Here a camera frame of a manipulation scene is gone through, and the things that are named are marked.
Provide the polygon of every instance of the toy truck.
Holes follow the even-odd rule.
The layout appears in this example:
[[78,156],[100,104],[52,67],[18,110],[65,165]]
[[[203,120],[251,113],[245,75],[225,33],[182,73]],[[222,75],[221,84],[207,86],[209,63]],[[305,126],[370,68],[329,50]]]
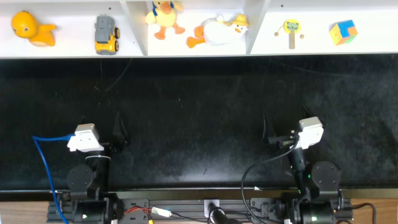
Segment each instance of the toy truck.
[[107,15],[97,17],[95,24],[95,49],[100,55],[114,55],[119,50],[120,30],[114,19]]

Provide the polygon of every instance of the toy block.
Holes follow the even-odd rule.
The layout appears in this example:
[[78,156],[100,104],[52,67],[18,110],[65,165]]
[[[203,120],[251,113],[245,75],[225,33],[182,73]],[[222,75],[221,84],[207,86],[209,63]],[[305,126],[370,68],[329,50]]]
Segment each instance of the toy block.
[[348,44],[358,35],[352,20],[336,23],[329,33],[335,45]]

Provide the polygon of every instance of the rubber duck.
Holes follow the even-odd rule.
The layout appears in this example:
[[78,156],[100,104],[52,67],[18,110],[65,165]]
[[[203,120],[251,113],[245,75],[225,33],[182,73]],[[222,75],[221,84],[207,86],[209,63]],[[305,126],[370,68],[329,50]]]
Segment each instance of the rubber duck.
[[182,5],[175,1],[153,1],[153,10],[148,13],[145,18],[147,24],[151,25],[156,23],[160,26],[160,31],[155,34],[155,37],[159,40],[164,40],[166,38],[165,33],[168,27],[173,27],[176,34],[182,34],[185,29],[179,27],[176,23],[177,13],[182,10]]
[[55,45],[54,36],[51,30],[56,27],[53,24],[40,24],[36,18],[27,11],[21,11],[15,14],[11,20],[11,26],[15,35],[29,41],[38,47]]
[[206,20],[202,26],[195,28],[195,37],[187,39],[187,45],[194,48],[198,44],[222,45],[230,43],[244,36],[248,30],[245,15],[238,14],[232,22],[225,22],[223,16]]

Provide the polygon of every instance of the toy truck wheel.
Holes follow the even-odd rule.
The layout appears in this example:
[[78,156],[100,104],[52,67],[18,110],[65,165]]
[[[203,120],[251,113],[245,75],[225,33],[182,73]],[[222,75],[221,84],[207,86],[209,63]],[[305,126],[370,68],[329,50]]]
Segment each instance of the toy truck wheel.
[[114,51],[117,52],[119,50],[119,42],[116,40],[114,42]]
[[117,39],[120,37],[120,30],[117,27],[114,28],[114,36]]

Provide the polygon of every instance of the white connector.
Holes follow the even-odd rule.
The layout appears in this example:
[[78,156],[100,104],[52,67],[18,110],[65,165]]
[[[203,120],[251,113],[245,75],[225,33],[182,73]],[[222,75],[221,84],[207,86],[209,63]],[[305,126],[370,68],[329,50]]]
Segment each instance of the white connector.
[[308,147],[321,141],[323,134],[323,125],[318,117],[307,118],[299,121],[302,132],[298,135],[300,140],[296,149],[308,149]]
[[94,124],[81,124],[77,126],[75,136],[72,136],[68,142],[69,150],[71,152],[102,151],[104,147],[98,142],[99,138]]
[[157,208],[157,207],[152,207],[151,213],[153,214],[158,214],[161,215],[163,217],[171,217],[172,216],[172,212],[163,209],[163,208]]

